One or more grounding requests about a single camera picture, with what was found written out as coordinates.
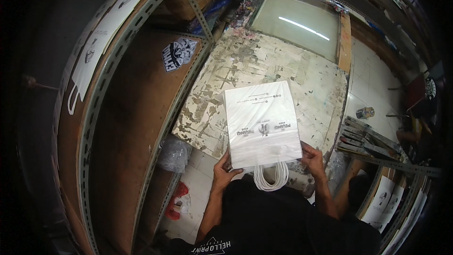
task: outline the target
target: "sticker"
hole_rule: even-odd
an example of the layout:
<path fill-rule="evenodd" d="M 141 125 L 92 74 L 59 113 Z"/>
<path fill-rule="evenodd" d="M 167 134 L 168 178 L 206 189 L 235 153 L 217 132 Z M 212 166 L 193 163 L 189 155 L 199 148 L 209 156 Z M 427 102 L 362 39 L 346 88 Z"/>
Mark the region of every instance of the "sticker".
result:
<path fill-rule="evenodd" d="M 183 64 L 188 64 L 197 48 L 198 41 L 187 37 L 180 37 L 177 41 L 171 42 L 162 50 L 162 60 L 166 72 L 177 70 Z"/>
<path fill-rule="evenodd" d="M 426 95 L 429 100 L 432 100 L 436 97 L 436 84 L 431 78 L 426 79 Z"/>

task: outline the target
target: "metal shelf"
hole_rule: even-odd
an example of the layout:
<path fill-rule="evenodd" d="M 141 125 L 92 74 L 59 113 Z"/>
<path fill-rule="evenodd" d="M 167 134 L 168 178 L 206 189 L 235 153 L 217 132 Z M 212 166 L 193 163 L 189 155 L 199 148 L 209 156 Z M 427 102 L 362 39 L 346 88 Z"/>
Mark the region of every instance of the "metal shelf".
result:
<path fill-rule="evenodd" d="M 82 138 L 79 146 L 79 158 L 78 158 L 78 183 L 79 195 L 81 197 L 80 202 L 82 203 L 82 220 L 85 232 L 90 241 L 91 249 L 94 254 L 99 254 L 96 240 L 94 237 L 90 213 L 90 202 L 89 202 L 89 164 L 90 164 L 90 152 L 92 148 L 93 138 L 89 138 L 90 135 L 94 135 L 97 117 L 101 108 L 102 101 L 105 93 L 109 86 L 110 80 L 115 73 L 116 66 L 120 62 L 123 54 L 127 50 L 129 44 L 132 42 L 134 36 L 131 34 L 136 33 L 143 26 L 144 22 L 152 14 L 152 12 L 162 3 L 163 0 L 148 0 L 144 3 L 141 8 L 133 14 L 130 24 L 123 29 L 121 33 L 117 33 L 115 38 L 112 40 L 114 47 L 112 51 L 106 53 L 107 58 L 104 60 L 102 65 L 98 65 L 101 73 L 97 77 L 94 77 L 92 83 L 94 83 L 94 91 L 91 94 L 91 99 L 88 100 L 88 110 L 85 113 L 83 126 L 82 126 Z"/>
<path fill-rule="evenodd" d="M 134 10 L 133 13 L 128 17 L 125 24 L 128 23 L 126 26 L 122 26 L 120 31 L 116 33 L 115 37 L 112 40 L 112 43 L 109 46 L 108 53 L 105 54 L 105 57 L 101 57 L 102 64 L 96 67 L 96 72 L 93 76 L 91 84 L 93 85 L 93 92 L 88 96 L 87 99 L 87 106 L 86 111 L 84 113 L 83 122 L 82 122 L 82 134 L 80 138 L 80 142 L 78 145 L 78 183 L 79 183 L 79 195 L 80 195 L 80 203 L 81 203 L 81 215 L 83 221 L 83 227 L 85 229 L 85 233 L 88 237 L 88 241 L 90 243 L 91 250 L 94 254 L 98 255 L 99 250 L 96 244 L 96 239 L 92 229 L 92 218 L 90 213 L 90 203 L 89 203 L 89 164 L 90 164 L 90 153 L 92 149 L 92 142 L 93 138 L 90 136 L 94 135 L 96 129 L 97 118 L 99 115 L 99 110 L 101 108 L 101 104 L 103 102 L 105 93 L 107 92 L 107 88 L 110 84 L 111 78 L 113 77 L 116 67 L 119 64 L 122 56 L 126 52 L 128 46 L 134 39 L 135 33 L 139 31 L 139 29 L 143 26 L 144 22 L 148 19 L 148 17 L 153 13 L 153 11 L 163 2 L 163 0 L 147 0 L 144 4 L 139 7 L 139 10 Z M 204 19 L 198 4 L 195 2 L 193 4 L 193 0 L 189 0 L 192 8 L 195 11 L 197 18 L 201 21 L 201 26 L 205 33 L 207 34 L 208 38 L 212 39 L 212 34 L 209 29 L 206 28 L 206 20 Z M 191 83 L 196 79 L 198 71 L 201 69 L 201 66 L 205 59 L 207 58 L 209 51 L 210 51 L 210 44 L 208 40 L 203 39 L 201 43 L 202 50 L 200 54 L 196 58 L 193 66 L 187 75 L 187 78 L 184 80 L 183 85 L 180 88 L 180 91 L 177 94 L 177 97 L 167 115 L 167 118 L 164 122 L 164 128 L 159 134 L 159 142 L 162 140 L 164 136 L 170 131 L 170 126 L 174 121 L 174 118 L 177 114 L 177 111 L 183 102 L 183 99 L 188 90 L 190 90 L 189 86 Z M 155 150 L 151 156 L 150 165 L 147 169 L 145 185 L 142 191 L 140 192 L 140 199 L 139 199 L 139 208 L 137 211 L 137 215 L 134 222 L 134 237 L 137 231 L 137 225 L 141 213 L 141 209 L 143 207 L 143 201 L 146 195 L 146 191 L 148 189 L 148 185 L 153 174 L 157 156 L 160 153 L 160 148 Z M 174 186 L 172 186 L 173 190 L 178 183 L 180 175 L 174 178 Z M 173 193 L 173 190 L 169 190 L 169 196 Z M 163 212 L 165 211 L 165 207 L 168 204 L 169 198 L 166 199 L 164 202 L 164 206 L 161 209 L 162 214 L 159 215 L 159 221 L 162 218 Z"/>
<path fill-rule="evenodd" d="M 366 194 L 365 199 L 363 199 L 363 202 L 360 205 L 360 207 L 359 207 L 359 209 L 358 209 L 358 211 L 356 213 L 356 217 L 360 216 L 360 214 L 365 209 L 365 207 L 366 207 L 366 205 L 368 203 L 368 200 L 371 198 L 371 196 L 372 196 L 372 194 L 374 192 L 374 188 L 376 187 L 377 183 L 381 179 L 382 168 L 384 168 L 384 167 L 380 165 L 379 168 L 377 169 L 376 175 L 374 176 L 374 179 L 373 179 L 373 182 L 371 183 L 370 189 L 368 190 L 368 193 Z"/>
<path fill-rule="evenodd" d="M 419 188 L 419 182 L 421 180 L 421 177 L 419 174 L 415 175 L 414 180 L 412 181 L 411 188 L 409 189 L 409 193 L 406 196 L 406 199 L 403 203 L 403 206 L 401 207 L 401 210 L 399 211 L 398 216 L 395 218 L 395 221 L 391 225 L 390 229 L 384 235 L 384 238 L 381 241 L 381 251 L 384 251 L 384 249 L 387 247 L 389 241 L 392 239 L 394 233 L 396 230 L 399 228 L 399 226 L 402 224 L 402 221 L 406 217 L 407 211 L 409 210 L 412 199 L 414 196 L 416 196 L 415 192 L 418 191 Z"/>
<path fill-rule="evenodd" d="M 397 161 L 388 161 L 383 159 L 378 159 L 374 157 L 354 155 L 354 157 L 360 161 L 365 161 L 369 163 L 378 164 L 380 166 L 394 168 L 407 173 L 415 173 L 420 175 L 426 175 L 429 177 L 439 178 L 441 176 L 442 170 L 436 167 L 422 167 L 414 165 L 411 163 L 402 163 Z"/>

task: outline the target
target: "plastic wrap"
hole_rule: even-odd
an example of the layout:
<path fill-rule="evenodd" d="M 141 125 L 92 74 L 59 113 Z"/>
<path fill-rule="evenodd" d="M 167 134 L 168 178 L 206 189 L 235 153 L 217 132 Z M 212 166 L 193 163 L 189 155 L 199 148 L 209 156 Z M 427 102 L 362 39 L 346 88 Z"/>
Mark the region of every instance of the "plastic wrap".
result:
<path fill-rule="evenodd" d="M 343 152 L 333 150 L 332 155 L 330 156 L 328 168 L 329 173 L 329 182 L 327 186 L 329 187 L 330 193 L 335 195 L 335 190 L 337 189 L 340 182 L 343 180 L 343 176 L 346 173 L 349 162 L 346 162 L 346 157 Z"/>
<path fill-rule="evenodd" d="M 171 172 L 184 173 L 191 152 L 191 145 L 169 134 L 162 145 L 157 165 Z"/>
<path fill-rule="evenodd" d="M 233 168 L 302 157 L 288 82 L 229 89 L 224 95 Z"/>

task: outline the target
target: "black t-shirt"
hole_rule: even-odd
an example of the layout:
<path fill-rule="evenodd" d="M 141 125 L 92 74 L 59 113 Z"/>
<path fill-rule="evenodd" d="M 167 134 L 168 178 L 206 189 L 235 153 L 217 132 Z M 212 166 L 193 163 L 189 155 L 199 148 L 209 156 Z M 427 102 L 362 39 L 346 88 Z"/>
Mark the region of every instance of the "black t-shirt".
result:
<path fill-rule="evenodd" d="M 380 233 L 357 218 L 338 221 L 300 192 L 283 187 L 258 190 L 235 180 L 222 199 L 222 222 L 203 241 L 170 241 L 166 254 L 377 254 Z"/>

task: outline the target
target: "person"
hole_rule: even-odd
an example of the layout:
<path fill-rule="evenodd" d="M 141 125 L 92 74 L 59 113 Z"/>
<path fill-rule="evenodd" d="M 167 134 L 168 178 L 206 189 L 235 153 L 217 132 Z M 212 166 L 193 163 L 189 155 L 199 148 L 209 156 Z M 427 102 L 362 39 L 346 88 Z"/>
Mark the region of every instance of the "person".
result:
<path fill-rule="evenodd" d="M 194 245 L 172 239 L 164 254 L 377 254 L 380 233 L 354 216 L 340 220 L 327 187 L 322 152 L 303 145 L 315 180 L 315 207 L 290 187 L 258 190 L 242 172 L 223 169 L 229 152 L 214 166 L 214 178 Z"/>

